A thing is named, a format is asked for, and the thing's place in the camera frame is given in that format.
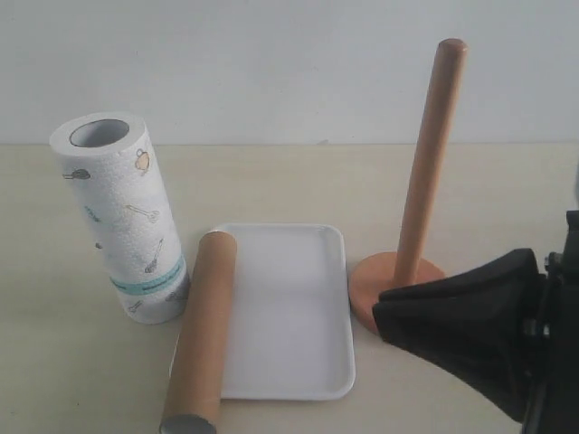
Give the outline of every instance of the white wall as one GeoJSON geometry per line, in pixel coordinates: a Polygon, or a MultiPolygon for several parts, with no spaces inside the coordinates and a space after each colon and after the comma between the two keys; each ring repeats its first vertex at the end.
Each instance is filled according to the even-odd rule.
{"type": "Polygon", "coordinates": [[[579,138],[577,0],[0,0],[0,143],[108,109],[156,143],[413,142],[451,36],[451,140],[579,138]]]}

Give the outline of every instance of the black fabric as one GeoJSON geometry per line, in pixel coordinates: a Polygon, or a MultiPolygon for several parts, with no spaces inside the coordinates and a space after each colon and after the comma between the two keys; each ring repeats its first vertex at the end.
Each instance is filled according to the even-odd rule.
{"type": "Polygon", "coordinates": [[[159,434],[216,434],[215,426],[194,414],[171,416],[161,422],[159,434]]]}
{"type": "Polygon", "coordinates": [[[532,349],[521,325],[536,317],[545,276],[531,249],[467,273],[381,294],[373,313],[382,338],[440,366],[522,421],[532,349]]]}

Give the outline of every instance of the paper towel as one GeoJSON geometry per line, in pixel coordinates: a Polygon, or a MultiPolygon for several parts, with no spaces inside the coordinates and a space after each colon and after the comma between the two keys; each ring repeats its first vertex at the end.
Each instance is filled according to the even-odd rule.
{"type": "Polygon", "coordinates": [[[50,138],[125,312],[162,323],[185,308],[189,277],[145,121],[95,113],[50,138]]]}

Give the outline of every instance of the beige table surface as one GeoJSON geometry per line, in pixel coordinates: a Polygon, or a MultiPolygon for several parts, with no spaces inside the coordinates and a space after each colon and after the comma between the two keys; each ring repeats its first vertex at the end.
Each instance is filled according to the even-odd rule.
{"type": "MultiPolygon", "coordinates": [[[[413,146],[158,146],[195,257],[222,222],[318,222],[348,266],[396,247],[413,146]]],[[[539,261],[576,207],[577,144],[449,146],[425,256],[448,274],[517,247],[539,261]]],[[[179,320],[128,319],[48,146],[0,147],[0,432],[155,433],[179,320]]],[[[446,372],[353,320],[356,383],[339,401],[226,401],[221,434],[515,434],[446,372]]]]}

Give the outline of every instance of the teal stripe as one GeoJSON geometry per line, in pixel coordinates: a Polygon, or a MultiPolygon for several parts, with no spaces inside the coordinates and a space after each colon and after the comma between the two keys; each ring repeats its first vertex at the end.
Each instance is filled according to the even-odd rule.
{"type": "Polygon", "coordinates": [[[155,294],[157,291],[161,291],[172,285],[179,277],[184,267],[185,258],[181,255],[181,258],[179,258],[174,267],[159,278],[143,283],[124,283],[118,282],[113,278],[111,278],[110,281],[119,289],[120,292],[130,296],[145,296],[148,294],[155,294]]]}

